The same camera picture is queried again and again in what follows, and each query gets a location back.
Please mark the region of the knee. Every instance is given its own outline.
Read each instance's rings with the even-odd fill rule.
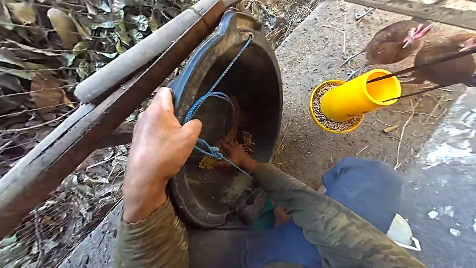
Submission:
[[[367,182],[371,180],[376,184],[391,188],[400,188],[403,184],[398,172],[379,160],[346,157],[336,164],[336,166],[338,165],[342,172],[352,175],[354,178],[364,179]]]

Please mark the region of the brown chicken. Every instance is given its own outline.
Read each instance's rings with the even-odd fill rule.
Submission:
[[[474,47],[476,47],[476,34],[474,33],[432,36],[431,39],[425,41],[421,50],[416,54],[415,65],[425,64]],[[439,85],[457,83],[473,85],[475,70],[476,64],[473,56],[466,55],[447,62],[418,68],[410,75],[415,79],[407,83],[422,84],[428,80]]]
[[[354,57],[366,53],[367,62],[359,69],[350,73],[347,80],[360,71],[364,66],[372,64],[390,64],[404,60],[421,46],[421,38],[431,29],[430,24],[417,21],[399,21],[378,31],[366,48],[361,52],[346,58],[346,64]]]

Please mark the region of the black plastic tub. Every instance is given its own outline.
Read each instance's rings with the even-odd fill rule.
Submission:
[[[176,116],[182,122],[190,106],[211,88],[251,35],[251,44],[215,91],[236,98],[240,108],[238,132],[252,134],[252,157],[262,163],[273,157],[282,113],[281,74],[265,34],[264,27],[252,17],[226,12],[215,32],[169,85],[174,90]],[[209,97],[195,116],[203,123],[200,138],[213,146],[227,135],[232,117],[228,102]],[[236,217],[252,223],[263,209],[267,194],[238,170],[199,168],[202,157],[194,151],[169,183],[172,203],[181,218],[198,227],[217,227]]]

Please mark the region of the olive green sleeve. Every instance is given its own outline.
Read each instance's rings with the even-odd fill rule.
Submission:
[[[316,245],[324,268],[425,267],[366,220],[270,164],[253,176]]]
[[[170,200],[136,223],[121,221],[115,267],[188,267],[188,235]]]

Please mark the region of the grain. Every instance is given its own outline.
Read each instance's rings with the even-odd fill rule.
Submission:
[[[222,152],[223,144],[236,140],[237,132],[238,132],[238,125],[239,125],[239,119],[238,119],[238,116],[235,114],[235,117],[233,118],[233,122],[231,123],[231,128],[228,131],[228,134],[226,136],[222,137],[221,140],[219,140],[214,145],[214,146],[216,146],[220,149],[220,152]],[[215,167],[216,162],[217,162],[217,159],[206,155],[200,161],[199,166],[203,169],[210,170],[210,169],[213,169]]]
[[[234,116],[233,116],[233,121],[231,122],[231,128],[228,131],[228,134],[224,137],[222,137],[214,146],[218,147],[221,152],[223,152],[223,144],[231,141],[237,140],[237,133],[238,133],[238,126],[239,126],[239,118],[240,118],[240,108],[238,105],[238,102],[234,96],[230,96],[230,100],[233,103],[233,109],[234,109]],[[241,134],[241,137],[243,139],[243,149],[245,149],[245,152],[248,156],[252,155],[254,152],[254,146],[255,144],[253,143],[253,136],[251,135],[250,132],[248,131],[243,131]],[[215,168],[215,164],[217,163],[217,159],[210,157],[208,155],[204,156],[202,160],[200,161],[199,166],[203,169],[211,170]]]
[[[245,149],[245,152],[248,156],[253,155],[254,152],[254,147],[255,143],[253,142],[253,136],[251,135],[250,132],[248,131],[243,131],[241,134],[241,137],[243,138],[243,149]]]
[[[358,115],[354,118],[351,118],[347,121],[344,122],[336,122],[328,119],[324,113],[322,113],[321,110],[321,99],[328,92],[329,90],[336,88],[340,86],[340,84],[336,82],[328,82],[322,86],[320,86],[316,92],[314,93],[314,96],[312,98],[312,112],[314,113],[314,116],[317,118],[317,120],[326,128],[337,131],[337,132],[343,132],[351,127],[353,127],[355,124],[358,124],[360,120],[362,119],[362,115]]]

